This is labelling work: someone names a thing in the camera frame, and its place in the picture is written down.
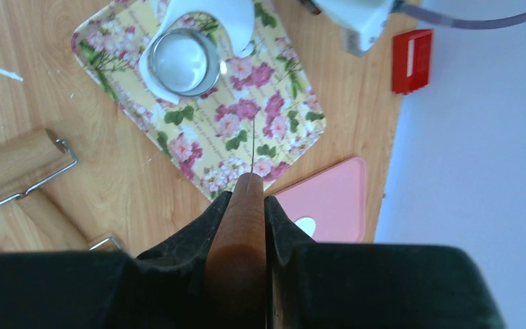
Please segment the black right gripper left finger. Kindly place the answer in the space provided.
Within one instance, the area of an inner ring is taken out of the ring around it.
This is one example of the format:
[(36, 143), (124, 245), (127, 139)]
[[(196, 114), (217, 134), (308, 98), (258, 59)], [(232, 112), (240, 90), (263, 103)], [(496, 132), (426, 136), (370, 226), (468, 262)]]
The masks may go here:
[(203, 292), (208, 250), (230, 201), (132, 257), (114, 252), (0, 253), (0, 328), (215, 328)]

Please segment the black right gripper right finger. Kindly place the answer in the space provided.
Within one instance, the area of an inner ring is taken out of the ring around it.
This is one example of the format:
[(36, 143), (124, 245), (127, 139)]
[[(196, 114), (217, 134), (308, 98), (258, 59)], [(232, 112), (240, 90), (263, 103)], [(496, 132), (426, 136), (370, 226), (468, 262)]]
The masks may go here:
[(479, 267), (444, 245), (319, 243), (264, 200), (268, 328), (504, 328)]

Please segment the metal scraper wooden handle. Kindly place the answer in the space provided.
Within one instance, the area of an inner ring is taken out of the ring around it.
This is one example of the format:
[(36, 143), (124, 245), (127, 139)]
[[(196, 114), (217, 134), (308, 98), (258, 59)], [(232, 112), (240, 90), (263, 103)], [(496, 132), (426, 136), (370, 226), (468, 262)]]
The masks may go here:
[(249, 171), (238, 178), (205, 264), (205, 293), (226, 328), (266, 325), (265, 238), (262, 179)]

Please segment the pink tray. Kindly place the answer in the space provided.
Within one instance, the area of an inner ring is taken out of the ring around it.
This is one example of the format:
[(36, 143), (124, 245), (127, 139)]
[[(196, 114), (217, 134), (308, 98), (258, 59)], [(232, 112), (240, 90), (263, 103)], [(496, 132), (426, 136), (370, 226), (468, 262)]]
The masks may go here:
[(359, 243), (366, 222), (366, 163), (350, 158), (276, 194), (288, 218), (316, 221), (317, 242)]

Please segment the wooden rolling pin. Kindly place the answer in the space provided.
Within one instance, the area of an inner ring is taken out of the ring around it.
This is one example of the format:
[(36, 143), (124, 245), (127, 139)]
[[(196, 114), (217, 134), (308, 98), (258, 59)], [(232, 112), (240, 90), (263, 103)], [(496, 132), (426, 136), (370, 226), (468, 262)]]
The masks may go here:
[(122, 251), (105, 236), (90, 242), (43, 191), (43, 186), (79, 164), (67, 141), (50, 129), (38, 130), (0, 146), (0, 207), (16, 204), (55, 246), (63, 250)]

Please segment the floral yellow tray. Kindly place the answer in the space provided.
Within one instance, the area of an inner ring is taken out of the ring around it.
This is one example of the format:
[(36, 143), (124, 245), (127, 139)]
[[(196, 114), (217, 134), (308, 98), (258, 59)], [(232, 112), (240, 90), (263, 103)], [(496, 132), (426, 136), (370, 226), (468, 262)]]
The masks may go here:
[(248, 171), (270, 186), (321, 136), (325, 115), (271, 1), (254, 1), (252, 51), (234, 55), (223, 24), (205, 12), (174, 28), (201, 32), (223, 61), (217, 83), (171, 103), (143, 82), (138, 64), (169, 1), (113, 1), (74, 32), (77, 61), (171, 162), (208, 198)]

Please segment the white dough ball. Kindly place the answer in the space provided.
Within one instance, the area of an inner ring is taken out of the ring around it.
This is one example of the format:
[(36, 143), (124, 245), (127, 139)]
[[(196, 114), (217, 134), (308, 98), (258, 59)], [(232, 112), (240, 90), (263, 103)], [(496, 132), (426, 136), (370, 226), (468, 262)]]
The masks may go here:
[[(160, 27), (152, 37), (147, 48), (160, 34), (171, 31), (173, 24), (185, 14), (202, 13), (212, 17), (227, 33), (230, 40), (231, 52), (238, 58), (246, 58), (253, 52), (251, 37), (254, 31), (255, 14), (252, 1), (169, 1)], [(158, 88), (151, 81), (147, 71), (147, 48), (142, 53), (138, 62), (138, 70), (148, 90), (156, 97), (171, 102), (179, 103), (182, 97), (171, 95)]]

